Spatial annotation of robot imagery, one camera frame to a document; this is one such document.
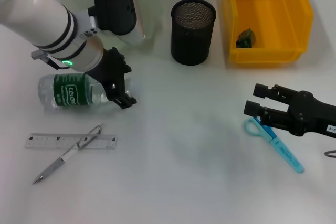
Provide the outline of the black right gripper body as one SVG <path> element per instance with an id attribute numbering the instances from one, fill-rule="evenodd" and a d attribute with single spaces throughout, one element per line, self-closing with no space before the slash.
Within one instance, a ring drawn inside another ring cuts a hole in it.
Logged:
<path id="1" fill-rule="evenodd" d="M 308 91 L 299 91 L 288 107 L 292 122 L 289 133 L 303 136 L 313 132 L 335 138 L 335 106 L 317 100 Z"/>

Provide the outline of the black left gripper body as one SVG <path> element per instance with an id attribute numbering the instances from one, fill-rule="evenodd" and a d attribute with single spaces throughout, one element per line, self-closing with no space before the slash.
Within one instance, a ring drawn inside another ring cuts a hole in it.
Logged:
<path id="1" fill-rule="evenodd" d="M 101 84 L 118 84 L 122 80 L 121 65 L 122 55 L 116 47 L 113 47 L 110 50 L 104 50 L 98 65 L 85 73 Z"/>

